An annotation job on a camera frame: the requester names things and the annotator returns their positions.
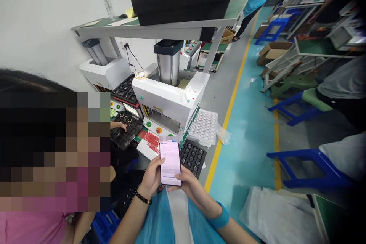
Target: blue crate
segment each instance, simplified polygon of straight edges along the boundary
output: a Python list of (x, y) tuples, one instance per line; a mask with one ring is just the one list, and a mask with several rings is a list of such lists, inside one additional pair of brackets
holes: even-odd
[(100, 243), (108, 244), (120, 222), (121, 219), (113, 210), (110, 210), (109, 212), (97, 212), (91, 224)]

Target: phone screen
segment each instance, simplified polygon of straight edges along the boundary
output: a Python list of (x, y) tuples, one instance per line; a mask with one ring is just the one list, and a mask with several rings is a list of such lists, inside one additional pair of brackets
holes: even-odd
[(177, 142), (160, 142), (160, 158), (165, 162), (160, 166), (161, 183), (163, 185), (181, 186), (182, 181), (175, 178), (181, 173), (179, 160), (179, 145)]

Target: white cloth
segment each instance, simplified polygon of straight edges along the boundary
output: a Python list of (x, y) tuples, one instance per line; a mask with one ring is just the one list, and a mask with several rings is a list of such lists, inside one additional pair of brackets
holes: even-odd
[(366, 132), (343, 138), (342, 141), (319, 146), (333, 165), (354, 180), (361, 180), (364, 174)]
[(194, 244), (189, 224), (187, 195), (182, 190), (168, 192), (167, 194), (173, 218), (175, 243)]

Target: blue wristband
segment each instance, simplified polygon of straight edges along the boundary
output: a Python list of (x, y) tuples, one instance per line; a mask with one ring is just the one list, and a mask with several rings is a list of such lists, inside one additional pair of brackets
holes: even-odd
[(225, 227), (229, 223), (229, 219), (230, 219), (230, 215), (229, 215), (228, 211), (225, 209), (224, 205), (222, 205), (218, 201), (216, 201), (216, 202), (219, 203), (219, 205), (222, 208), (221, 215), (215, 219), (207, 219), (207, 221), (211, 224), (211, 226), (215, 230)]

